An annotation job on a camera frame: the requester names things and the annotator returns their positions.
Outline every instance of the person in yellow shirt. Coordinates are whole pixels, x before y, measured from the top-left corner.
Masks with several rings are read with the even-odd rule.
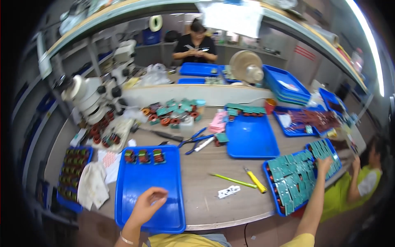
[[[324,203],[325,176],[331,165],[331,158],[318,160],[316,186],[307,204],[302,220],[296,230],[294,239],[281,247],[313,247],[314,237],[320,222]],[[167,191],[151,187],[141,194],[126,222],[115,247],[139,245],[140,228],[149,221],[154,213],[165,204]],[[150,247],[231,247],[223,234],[158,234],[148,238]]]
[[[381,164],[387,156],[387,143],[376,136],[369,146],[368,165],[361,169],[361,161],[356,157],[352,175],[346,172],[325,192],[321,222],[361,206],[373,195],[383,174]]]

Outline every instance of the pliers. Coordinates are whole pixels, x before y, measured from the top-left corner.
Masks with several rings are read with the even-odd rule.
[[[182,141],[180,143],[180,145],[178,145],[178,148],[181,148],[186,143],[194,142],[195,145],[193,146],[193,148],[191,150],[189,150],[188,152],[186,152],[185,154],[186,155],[190,155],[191,153],[193,153],[195,151],[195,148],[197,148],[197,146],[198,146],[200,141],[205,140],[205,139],[209,139],[209,138],[214,136],[214,134],[211,134],[211,135],[207,135],[207,136],[201,135],[200,137],[197,137],[198,135],[200,135],[206,129],[207,129],[207,127],[204,127],[203,129],[199,130],[196,134],[191,136],[191,138],[189,138],[188,140]]]

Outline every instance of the fluorescent light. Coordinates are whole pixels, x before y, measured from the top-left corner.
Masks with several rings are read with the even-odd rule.
[[[357,17],[359,23],[362,26],[362,29],[365,33],[365,36],[368,40],[369,46],[372,51],[373,55],[373,60],[376,65],[376,72],[377,72],[377,80],[378,80],[378,85],[380,88],[380,94],[382,97],[384,97],[384,80],[383,80],[383,72],[381,71],[381,63],[380,63],[380,57],[378,55],[378,50],[376,46],[376,42],[374,41],[374,37],[372,34],[372,31],[369,28],[369,25],[363,16],[361,10],[358,8],[357,4],[353,0],[345,0],[348,5],[350,6],[351,10],[354,12],[355,16]]]

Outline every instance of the black shirt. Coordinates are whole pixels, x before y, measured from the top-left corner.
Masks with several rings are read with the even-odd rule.
[[[195,47],[194,43],[192,43],[192,38],[190,34],[186,34],[181,36],[181,38],[178,40],[177,46],[174,48],[174,53],[178,52],[186,52],[189,50],[189,48],[185,47],[185,45],[190,45],[194,47],[197,50],[201,50],[207,53],[211,53],[214,55],[217,55],[217,51],[215,50],[215,44],[213,40],[210,37],[204,36],[204,39],[200,43],[198,47]],[[204,57],[186,57],[182,60],[182,63],[185,62],[202,62],[202,63],[207,63],[207,59]]]

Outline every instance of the silver bangle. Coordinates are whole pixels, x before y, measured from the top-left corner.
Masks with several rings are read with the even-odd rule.
[[[122,231],[119,232],[119,236],[121,237],[122,241],[125,243],[128,243],[130,245],[133,245],[132,241],[127,240],[126,238],[122,237]]]

